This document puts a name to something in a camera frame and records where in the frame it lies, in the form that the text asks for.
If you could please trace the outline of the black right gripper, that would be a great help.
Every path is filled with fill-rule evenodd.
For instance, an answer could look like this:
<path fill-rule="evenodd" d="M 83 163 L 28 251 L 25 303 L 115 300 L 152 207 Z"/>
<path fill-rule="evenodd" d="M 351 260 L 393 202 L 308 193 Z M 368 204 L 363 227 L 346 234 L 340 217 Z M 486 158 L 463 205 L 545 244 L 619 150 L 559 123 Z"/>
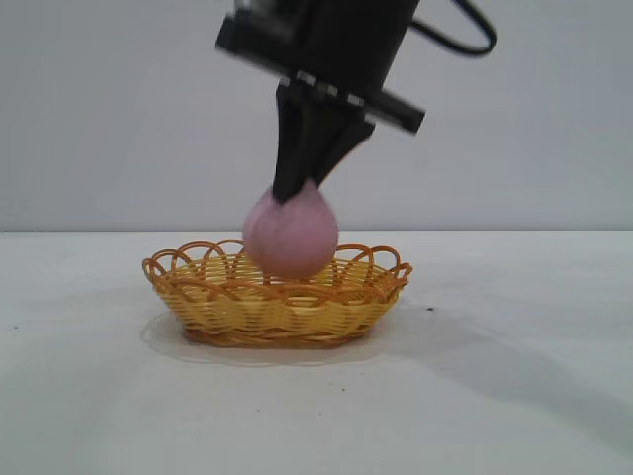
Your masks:
<path fill-rule="evenodd" d="M 280 76 L 303 73 L 362 100 L 374 115 L 415 134 L 424 113 L 384 83 L 413 18 L 414 1 L 238 1 L 216 46 Z M 308 86 L 279 86 L 273 197 L 287 203 L 320 186 L 375 124 L 361 107 L 314 100 Z"/>

